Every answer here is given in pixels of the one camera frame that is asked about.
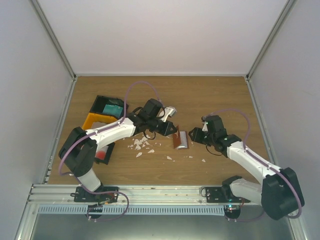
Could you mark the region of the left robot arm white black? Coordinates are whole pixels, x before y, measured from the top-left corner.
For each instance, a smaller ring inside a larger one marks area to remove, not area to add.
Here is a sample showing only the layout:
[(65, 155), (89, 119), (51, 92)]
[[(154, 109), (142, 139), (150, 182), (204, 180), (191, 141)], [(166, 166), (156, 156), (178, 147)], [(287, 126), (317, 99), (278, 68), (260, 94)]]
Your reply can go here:
[(96, 152), (118, 140), (130, 138), (140, 133), (150, 131), (162, 136), (169, 136), (178, 131), (169, 118), (176, 114), (173, 106), (164, 107), (156, 99), (149, 99), (143, 107), (138, 107), (121, 119), (102, 127), (84, 130), (74, 128), (62, 145), (58, 156), (62, 165), (65, 164), (82, 187), (86, 197), (92, 202), (98, 202), (103, 197), (102, 182), (93, 170)]

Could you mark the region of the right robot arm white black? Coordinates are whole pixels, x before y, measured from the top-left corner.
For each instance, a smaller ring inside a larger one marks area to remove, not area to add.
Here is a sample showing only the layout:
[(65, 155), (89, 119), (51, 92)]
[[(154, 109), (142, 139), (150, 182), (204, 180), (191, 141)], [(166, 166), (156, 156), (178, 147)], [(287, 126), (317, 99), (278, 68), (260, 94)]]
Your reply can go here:
[(273, 220), (301, 216), (305, 200), (293, 169), (281, 168), (251, 151), (244, 140), (227, 133), (218, 115), (204, 116), (202, 122), (202, 127), (195, 127), (188, 133), (190, 139), (207, 148), (214, 147), (216, 155), (236, 162), (257, 180), (254, 183), (238, 175), (232, 176), (222, 182), (220, 189), (205, 189), (207, 202), (226, 201), (224, 214), (227, 219), (240, 216), (240, 207), (235, 205), (237, 201), (260, 205)]

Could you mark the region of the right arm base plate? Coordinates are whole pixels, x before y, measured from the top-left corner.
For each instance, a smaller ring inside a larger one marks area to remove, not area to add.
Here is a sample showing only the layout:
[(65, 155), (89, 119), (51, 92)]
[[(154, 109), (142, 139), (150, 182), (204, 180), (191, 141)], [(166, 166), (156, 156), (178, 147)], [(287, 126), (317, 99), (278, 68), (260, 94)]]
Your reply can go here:
[(236, 196), (225, 196), (221, 186), (203, 186), (199, 190), (200, 195), (207, 203), (242, 204), (250, 203), (249, 200)]

